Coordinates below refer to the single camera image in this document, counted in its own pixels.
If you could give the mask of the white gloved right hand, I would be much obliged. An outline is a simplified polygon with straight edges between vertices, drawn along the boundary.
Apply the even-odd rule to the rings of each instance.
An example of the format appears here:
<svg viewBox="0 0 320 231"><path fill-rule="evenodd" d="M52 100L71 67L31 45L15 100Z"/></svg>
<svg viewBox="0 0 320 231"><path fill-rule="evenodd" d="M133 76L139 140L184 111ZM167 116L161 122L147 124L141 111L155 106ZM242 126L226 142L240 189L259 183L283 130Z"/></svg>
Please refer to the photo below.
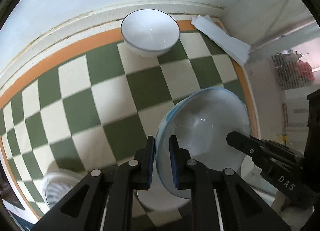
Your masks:
<svg viewBox="0 0 320 231"><path fill-rule="evenodd" d="M315 211L314 207L300 208L294 206L293 202L281 191L277 191L271 208L287 223L298 225L306 223Z"/></svg>

